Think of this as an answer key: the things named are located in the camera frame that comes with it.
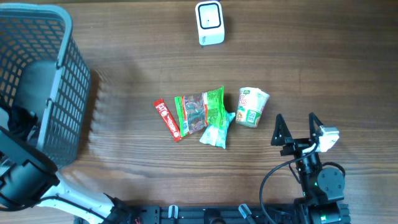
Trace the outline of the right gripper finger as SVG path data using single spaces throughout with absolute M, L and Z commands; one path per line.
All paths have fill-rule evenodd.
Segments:
M 309 115 L 309 130 L 310 130 L 310 137 L 311 140 L 317 140 L 318 136 L 317 136 L 317 129 L 315 128 L 315 126 L 322 126 L 323 123 L 318 119 L 318 117 L 315 115 L 314 112 L 311 112 Z
M 292 143 L 292 135 L 281 114 L 276 116 L 274 133 L 271 139 L 272 146 L 284 146 Z

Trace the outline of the cup noodles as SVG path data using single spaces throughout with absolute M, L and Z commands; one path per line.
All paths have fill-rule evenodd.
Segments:
M 260 88 L 240 88 L 236 122 L 243 126 L 256 128 L 269 98 L 270 95 Z

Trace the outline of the teal snack packet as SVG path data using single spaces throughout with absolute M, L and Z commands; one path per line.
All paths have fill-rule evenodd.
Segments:
M 236 113 L 226 113 L 226 117 L 223 121 L 225 127 L 217 128 L 214 125 L 209 125 L 202 137 L 200 138 L 200 142 L 203 144 L 209 144 L 216 147 L 222 147 L 226 149 L 226 137 L 228 134 L 228 128 L 235 118 Z

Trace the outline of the green gummy candy bag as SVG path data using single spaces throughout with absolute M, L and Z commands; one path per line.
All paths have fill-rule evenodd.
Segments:
M 224 86 L 196 95 L 176 96 L 174 100 L 182 137 L 209 125 L 226 127 Z

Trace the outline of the red chocolate wafer bar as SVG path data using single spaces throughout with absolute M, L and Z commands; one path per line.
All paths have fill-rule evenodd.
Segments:
M 169 131 L 172 134 L 172 137 L 175 142 L 179 142 L 182 139 L 182 135 L 180 133 L 180 129 L 177 126 L 174 117 L 172 116 L 170 110 L 165 104 L 164 100 L 161 98 L 154 102 L 154 107 L 157 112 L 160 114 L 162 119 L 164 120 L 165 125 L 168 127 Z

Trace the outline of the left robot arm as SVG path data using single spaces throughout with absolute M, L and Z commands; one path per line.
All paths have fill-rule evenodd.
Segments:
M 1 102 L 1 211 L 53 207 L 88 223 L 132 223 L 134 212 L 120 199 L 84 189 L 64 179 L 45 154 L 25 141 L 35 114 Z

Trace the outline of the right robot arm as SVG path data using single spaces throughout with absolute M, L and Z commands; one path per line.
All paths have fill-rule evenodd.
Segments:
M 320 160 L 340 138 L 338 128 L 325 126 L 314 113 L 308 116 L 310 136 L 294 139 L 281 114 L 276 116 L 271 144 L 281 146 L 281 156 L 293 156 L 295 178 L 303 197 L 294 200 L 296 223 L 341 223 L 338 202 L 344 199 L 345 170 L 334 162 Z

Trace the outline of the white barcode scanner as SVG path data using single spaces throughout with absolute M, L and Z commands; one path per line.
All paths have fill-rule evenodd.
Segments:
M 201 46 L 220 44 L 224 41 L 223 10 L 219 1 L 203 1 L 195 6 L 198 41 Z

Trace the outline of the grey plastic mesh basket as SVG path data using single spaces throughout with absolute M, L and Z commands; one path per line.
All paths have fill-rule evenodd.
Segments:
M 59 168 L 76 159 L 91 75 L 59 6 L 1 4 L 1 97 L 38 117 L 28 141 Z

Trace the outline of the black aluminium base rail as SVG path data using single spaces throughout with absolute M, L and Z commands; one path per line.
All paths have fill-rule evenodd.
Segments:
M 351 223 L 347 204 L 338 208 L 315 211 L 309 209 L 301 215 L 300 209 L 292 204 L 267 205 L 269 216 L 276 223 Z M 269 223 L 261 207 L 249 206 L 246 214 L 237 206 L 232 207 L 179 207 L 177 214 L 169 212 L 169 207 L 145 206 L 132 207 L 135 215 L 131 223 L 168 224 L 168 223 Z

